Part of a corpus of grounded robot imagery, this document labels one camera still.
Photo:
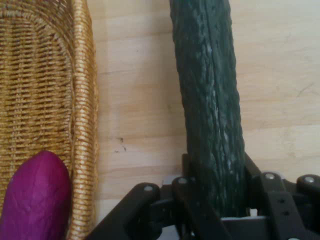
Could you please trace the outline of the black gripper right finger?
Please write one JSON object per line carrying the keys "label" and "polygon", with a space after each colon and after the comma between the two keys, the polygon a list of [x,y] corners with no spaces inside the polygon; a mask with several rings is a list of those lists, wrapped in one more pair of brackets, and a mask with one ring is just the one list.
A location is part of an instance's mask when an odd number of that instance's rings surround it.
{"label": "black gripper right finger", "polygon": [[280,174],[262,172],[245,156],[247,201],[271,226],[273,240],[320,238],[320,177],[305,174],[290,182]]}

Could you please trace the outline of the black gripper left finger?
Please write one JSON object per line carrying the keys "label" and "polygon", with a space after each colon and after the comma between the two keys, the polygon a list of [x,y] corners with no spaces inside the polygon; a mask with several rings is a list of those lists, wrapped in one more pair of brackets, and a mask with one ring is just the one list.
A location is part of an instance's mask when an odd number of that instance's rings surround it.
{"label": "black gripper left finger", "polygon": [[180,240],[230,240],[231,234],[206,202],[197,185],[188,154],[182,175],[162,187],[143,182],[134,186],[88,234],[88,240],[157,240],[174,226]]}

